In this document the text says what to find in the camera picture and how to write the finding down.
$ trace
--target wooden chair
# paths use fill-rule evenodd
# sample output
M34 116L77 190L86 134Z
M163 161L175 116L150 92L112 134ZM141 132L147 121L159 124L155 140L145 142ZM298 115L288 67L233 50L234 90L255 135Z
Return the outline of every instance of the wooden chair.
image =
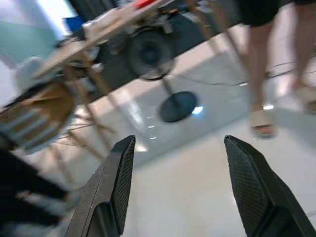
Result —
M16 84L20 85L18 87L20 91L29 90L35 86L35 80L32 81L32 77L29 75L33 75L40 66L41 61L33 58L18 67L26 75L25 85L16 81ZM21 78L19 75L21 72L16 72L14 78L19 80ZM56 81L46 82L35 91L35 94L22 96L0 112L0 133L8 144L12 144L12 149L21 148L28 154L33 154L48 148L56 158L66 179L73 182L72 176L62 162L62 156L53 142L61 136L67 136L76 146L84 147L97 158L103 159L103 156L87 141L77 136L73 130L68 129L75 117L91 124L89 118L76 115L78 104L79 99L71 84ZM114 133L106 126L100 125L100 127Z

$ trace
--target chair leg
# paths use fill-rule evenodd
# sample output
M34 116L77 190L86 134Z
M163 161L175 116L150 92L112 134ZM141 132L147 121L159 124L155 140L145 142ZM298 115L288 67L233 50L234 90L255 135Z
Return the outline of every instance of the chair leg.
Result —
M69 138L71 138L75 143L77 143L80 147L86 148L89 152L91 152L95 157L99 158L100 160L103 160L104 157L102 157L93 147L91 147L84 139L79 138L77 135L75 135L73 132L68 131Z
M238 58L242 62L237 43L236 43L235 39L233 38L232 34L228 30L231 23L230 23L229 18L226 16L226 14L224 12L223 6L218 1L212 1L212 0L207 0L207 5L212 12L212 16L216 22L216 25L219 27L220 31L225 34L228 41L230 42L230 44L234 48L236 55L238 56Z
M57 149L57 147L50 145L48 146L49 151L53 154L53 157L55 158L55 160L57 161L57 165L60 168L61 172L63 173L63 175L65 176L66 180L69 183L73 183L74 182L74 178L72 177L71 173L69 172L69 170L66 168L63 160L62 160L62 156L59 152L59 150Z
M195 0L186 0L186 2L189 6L190 11L195 16L197 16L197 18L198 18L197 23L198 23L202 33L204 34L204 37L208 40L208 43L210 44L211 48L213 49L215 55L218 55L220 53L220 50L219 50L217 43L214 41L214 39L212 39L212 37L214 36L214 33L212 32L211 28L208 26L208 22L207 22L205 15L196 9L196 7L198 5L197 5Z
M86 122L92 122L92 119L89 118L89 117L85 117L85 116L82 116L82 115L75 115L75 117L79 118L79 119L82 119L83 121L86 121ZM102 124L99 124L98 123L98 126L104 130L107 130L108 132L110 133L117 133L116 131L114 131L113 129L111 129L110 127L108 126L105 126L105 125L102 125Z
M86 70L89 72L90 74L90 78L94 81L94 83L96 84L96 86L103 92L104 95L107 95L107 98L109 99L109 101L111 102L111 104L115 107L118 108L119 104L116 101L116 99L110 94L111 88L104 82L104 80L102 79L102 77L100 76L100 74L98 72L96 72L93 67L92 67L92 63L89 59L89 57L83 53L80 56L80 61L83 62L83 64L85 65Z
M68 66L68 65L64 65L64 71L67 75L67 77L72 81L72 83L74 84L74 86L76 87L79 95L81 96L83 103L85 105L85 108L87 109L89 116L91 118L92 123L95 125L95 130L98 133L98 135L100 136L100 138L103 140L105 147L107 148L107 150L110 152L111 150L111 143L107 140L107 138L105 137L105 135L102 133L101 127L99 126L99 123L97 122L97 118L93 112L93 110L90 108L89 103L91 102L89 99L89 96L86 92L86 90L83 88L83 86L80 84L80 82L78 80L76 80L75 76L74 76L74 72L73 69Z

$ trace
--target electric fan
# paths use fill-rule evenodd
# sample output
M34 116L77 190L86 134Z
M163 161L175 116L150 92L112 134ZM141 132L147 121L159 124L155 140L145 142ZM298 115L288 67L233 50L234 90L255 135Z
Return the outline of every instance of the electric fan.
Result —
M165 76L174 65L175 54L165 34L158 27L144 27L130 40L127 63L131 71L144 80L162 80L169 97L159 109L165 122L188 117L197 105L197 97L188 91L174 93Z

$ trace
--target cable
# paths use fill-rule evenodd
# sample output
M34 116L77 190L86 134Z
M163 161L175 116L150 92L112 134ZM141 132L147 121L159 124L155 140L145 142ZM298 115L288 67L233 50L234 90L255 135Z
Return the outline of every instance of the cable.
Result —
M287 64L291 64L291 63L295 63L295 62L285 62L285 63L279 63L279 64L276 64L276 65L273 65L271 68L275 68L275 67L278 67L278 66L282 66L282 65L287 65ZM292 71L294 71L295 69L290 69L290 70L287 70L285 72L282 72L282 73L278 73L276 75L271 75L268 77L268 79L272 79L272 78L277 78L279 76L282 76L282 75L285 75L285 74L288 74ZM307 72L307 73L304 73L304 74L311 74L311 73L316 73L316 71L312 71L312 72ZM243 82L239 82L237 84L228 84L228 83L208 83L206 81L203 81L203 80L194 80L194 79L191 79L191 78L188 78L182 74L177 74L177 75L173 75L173 74L169 74L173 77L180 77L182 79L185 79L185 80L188 80L188 81L191 81L191 82L194 82L194 83L197 83L197 84L203 84L203 85L209 85L209 86L226 86L226 87L232 87L232 86L237 86L237 85L241 85L241 84L244 84L244 83L248 83L248 81L243 81Z
M209 85L209 86L215 86L215 85L220 85L220 86L232 86L230 84L225 84L225 83L214 83L214 84L211 84L211 83L208 83L204 80L193 80L193 79L190 79L182 74L177 74L177 75L173 75L173 74L169 74L173 77L180 77L180 78L183 78L185 80L188 80L188 81L191 81L191 82L194 82L194 83L197 83L197 84L204 84L204 85Z

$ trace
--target black shorts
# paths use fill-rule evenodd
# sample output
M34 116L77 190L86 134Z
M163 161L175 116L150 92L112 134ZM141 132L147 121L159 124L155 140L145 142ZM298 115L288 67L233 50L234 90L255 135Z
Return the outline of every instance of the black shorts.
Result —
M272 21L280 7L279 0L237 0L241 20L252 27L262 26ZM294 0L295 4L303 5L316 2L316 0Z

